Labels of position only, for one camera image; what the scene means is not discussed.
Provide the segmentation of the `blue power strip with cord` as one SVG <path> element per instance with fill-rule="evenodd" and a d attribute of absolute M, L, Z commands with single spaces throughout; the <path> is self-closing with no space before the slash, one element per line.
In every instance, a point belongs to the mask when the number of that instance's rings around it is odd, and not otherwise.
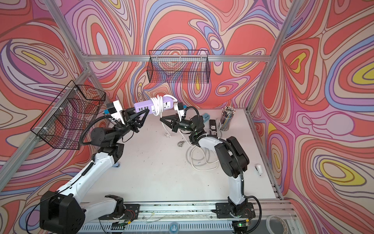
<path fill-rule="evenodd" d="M 207 113 L 204 113 L 202 115 L 203 118 L 203 125 L 205 126 L 206 123 L 209 122 L 209 120 L 213 120 L 210 118 L 210 115 Z M 217 136 L 221 137 L 222 132 L 219 129 L 220 123 L 217 125 Z M 206 172 L 206 171 L 212 171 L 217 168 L 219 168 L 220 163 L 217 156 L 217 153 L 215 151 L 214 145 L 212 145 L 210 142 L 215 143 L 218 141 L 217 139 L 213 140 L 209 138 L 208 141 L 204 141 L 206 144 L 201 146 L 201 144 L 198 145 L 197 141 L 192 141 L 192 135 L 194 133 L 191 132 L 190 134 L 190 148 L 186 152 L 186 160 L 187 162 L 193 167 L 193 169 L 200 171 L 200 172 Z M 193 152 L 195 150 L 199 149 L 203 153 L 203 157 L 201 159 L 195 159 L 193 157 Z"/>

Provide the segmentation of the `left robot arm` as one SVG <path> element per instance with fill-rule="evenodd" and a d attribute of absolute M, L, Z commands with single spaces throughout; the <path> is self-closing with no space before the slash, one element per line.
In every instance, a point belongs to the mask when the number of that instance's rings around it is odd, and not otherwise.
<path fill-rule="evenodd" d="M 55 192 L 47 191 L 36 207 L 40 213 L 40 228 L 54 234 L 76 234 L 95 219 L 108 216 L 122 219 L 126 207 L 122 197 L 106 195 L 101 201 L 81 204 L 91 187 L 122 157 L 124 144 L 118 141 L 127 133 L 137 133 L 144 125 L 149 109 L 135 108 L 114 111 L 89 123 L 79 138 L 80 145 L 97 146 L 91 161 L 76 176 Z"/>

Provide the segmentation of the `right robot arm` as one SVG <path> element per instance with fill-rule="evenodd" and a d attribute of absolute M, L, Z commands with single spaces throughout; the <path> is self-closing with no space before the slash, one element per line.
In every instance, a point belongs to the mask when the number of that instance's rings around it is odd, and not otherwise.
<path fill-rule="evenodd" d="M 187 119 L 186 113 L 190 109 L 196 114 Z M 208 134 L 205 131 L 204 117 L 195 107 L 188 106 L 181 114 L 162 116 L 160 121 L 173 132 L 188 131 L 192 146 L 216 154 L 220 167 L 229 179 L 229 195 L 227 202 L 216 203 L 212 212 L 218 219 L 235 219 L 233 222 L 235 234 L 254 232 L 263 218 L 263 210 L 257 197 L 247 196 L 244 192 L 244 173 L 250 160 L 238 140 L 233 136 L 224 139 Z"/>

